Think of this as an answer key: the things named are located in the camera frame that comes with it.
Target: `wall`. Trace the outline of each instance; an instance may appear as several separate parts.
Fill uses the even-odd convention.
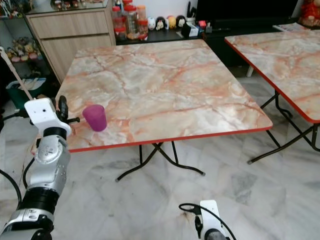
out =
[[[187,7],[189,0],[133,0],[134,5],[145,5],[146,15],[148,17],[157,18],[169,15],[187,15]],[[197,8],[198,0],[190,0],[191,8]]]
[[[295,7],[293,14],[292,14],[293,18],[299,17],[300,12],[301,12],[301,6],[303,3],[304,3],[304,0],[298,0],[298,3],[296,4],[296,7]]]

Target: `purple cup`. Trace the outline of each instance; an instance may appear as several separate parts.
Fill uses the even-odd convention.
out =
[[[87,106],[82,115],[93,131],[101,132],[107,127],[105,108],[99,104]]]

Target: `jar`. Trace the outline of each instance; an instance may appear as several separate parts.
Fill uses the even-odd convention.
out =
[[[114,28],[114,36],[117,41],[124,41],[127,39],[125,27]]]
[[[145,6],[145,5],[139,5],[139,6],[137,7],[137,9],[138,9],[137,18],[138,18],[139,20],[147,19],[146,6]]]
[[[123,16],[119,6],[112,7],[112,21],[115,29],[124,27]]]
[[[148,20],[147,19],[138,20],[138,30],[139,30],[138,39],[147,40],[148,39]]]
[[[125,25],[127,34],[136,34],[137,29],[137,7],[134,5],[127,5],[124,7]]]
[[[125,6],[132,5],[132,0],[122,0],[122,3],[123,8],[125,8]]]
[[[148,20],[140,19],[138,21],[138,30],[140,35],[148,34]]]

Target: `tile floor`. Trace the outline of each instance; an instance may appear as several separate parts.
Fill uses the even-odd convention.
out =
[[[232,72],[262,104],[273,90],[257,73],[244,77],[246,70]],[[10,103],[6,108],[7,114],[13,109]],[[274,105],[265,112],[280,142],[297,134]],[[308,126],[292,113],[301,128]],[[15,118],[5,123],[0,135],[0,167],[22,191],[22,170],[32,158],[29,152],[36,134],[28,119]],[[220,216],[238,240],[319,239],[320,153],[300,140],[247,165],[248,159],[274,147],[265,132],[177,141],[180,162],[204,170],[205,177],[176,168],[156,153],[143,169],[120,182],[115,182],[119,174],[139,164],[137,146],[73,153],[55,212],[53,239],[195,240],[194,216],[183,214],[178,205],[208,199],[217,201]],[[163,148],[173,157],[169,143]],[[144,155],[151,150],[144,146]],[[0,177],[0,226],[16,204],[13,188]]]

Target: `glass shelf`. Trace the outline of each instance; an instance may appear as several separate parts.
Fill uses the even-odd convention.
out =
[[[74,7],[73,2],[77,2],[78,7]],[[108,0],[102,0],[95,2],[93,0],[61,0],[61,9],[55,4],[55,0],[33,0],[33,7],[30,11],[25,12],[27,15],[31,14],[44,14],[44,13],[56,13],[56,12],[67,12],[67,11],[77,11],[84,9],[101,9],[107,6]]]

